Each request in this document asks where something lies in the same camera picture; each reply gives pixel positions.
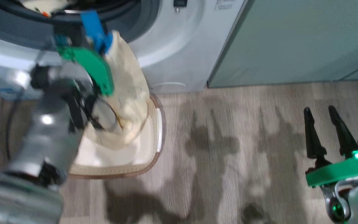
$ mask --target washing machine door opening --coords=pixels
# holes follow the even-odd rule
[[[106,30],[117,30],[125,41],[131,42],[149,30],[160,6],[160,0],[70,0],[70,3],[46,17],[18,0],[0,0],[0,40],[54,51],[54,46],[48,44],[53,37],[52,23],[81,24],[79,13],[92,8]]]

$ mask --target green plastic part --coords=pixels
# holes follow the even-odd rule
[[[91,76],[100,88],[101,94],[110,96],[114,92],[110,66],[95,51],[83,47],[58,47],[59,55],[70,61],[76,61]]]
[[[358,176],[358,159],[349,158],[340,163],[321,167],[306,175],[309,187],[323,186]]]

